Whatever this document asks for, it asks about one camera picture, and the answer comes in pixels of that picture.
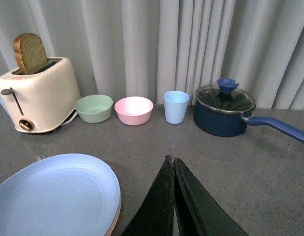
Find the plate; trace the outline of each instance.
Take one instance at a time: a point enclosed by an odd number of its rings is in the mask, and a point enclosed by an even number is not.
[[[109,235],[120,206],[117,176],[105,162],[84,154],[57,155],[0,185],[0,235]]]

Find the glass lid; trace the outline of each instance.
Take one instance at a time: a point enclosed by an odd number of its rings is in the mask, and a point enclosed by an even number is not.
[[[218,85],[207,85],[200,87],[195,97],[205,107],[220,113],[240,114],[255,108],[256,103],[251,95],[238,88],[230,90],[223,93]]]

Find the gray countertop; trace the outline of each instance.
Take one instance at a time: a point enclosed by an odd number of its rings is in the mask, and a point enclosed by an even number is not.
[[[115,111],[98,124],[76,117],[56,133],[14,129],[0,105],[0,184],[40,159],[83,153],[116,173],[122,208],[112,235],[120,235],[146,196],[164,157],[181,158],[219,205],[251,236],[304,236],[304,144],[267,126],[222,138],[199,129],[188,107],[182,124],[165,121],[156,105],[141,126],[122,124]],[[304,131],[304,111],[256,109]],[[177,226],[174,234],[178,235]]]

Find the blue object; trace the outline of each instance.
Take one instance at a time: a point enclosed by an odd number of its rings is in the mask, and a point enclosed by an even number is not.
[[[244,133],[247,124],[240,114],[223,114],[206,108],[196,100],[194,120],[197,126],[209,134],[233,137]]]
[[[6,106],[5,106],[5,104],[4,104],[4,102],[3,102],[3,100],[2,100],[1,95],[0,95],[0,104],[1,104],[2,107],[5,109],[5,111],[6,111],[7,113],[9,113],[8,110],[7,110],[7,108],[6,108]]]
[[[251,116],[248,118],[242,119],[244,122],[246,122],[248,125],[251,126],[257,126],[257,125],[267,125],[270,126],[284,134],[287,134],[288,136],[304,143],[304,132],[294,128],[278,119],[274,119],[271,117],[257,117],[257,116]]]
[[[235,80],[230,78],[220,78],[217,80],[217,84],[220,87],[220,91],[223,94],[230,94],[233,90],[239,86],[239,83],[236,83]]]
[[[0,236],[105,235],[121,204],[114,171],[98,158],[62,154],[0,185]]]
[[[164,94],[165,119],[170,124],[180,124],[186,114],[189,96],[181,91]]]

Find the toaster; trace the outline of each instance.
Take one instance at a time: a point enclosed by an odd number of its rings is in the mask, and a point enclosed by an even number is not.
[[[29,75],[18,68],[0,76],[0,95],[17,131],[45,133],[56,130],[74,112],[81,98],[68,58],[48,58]]]

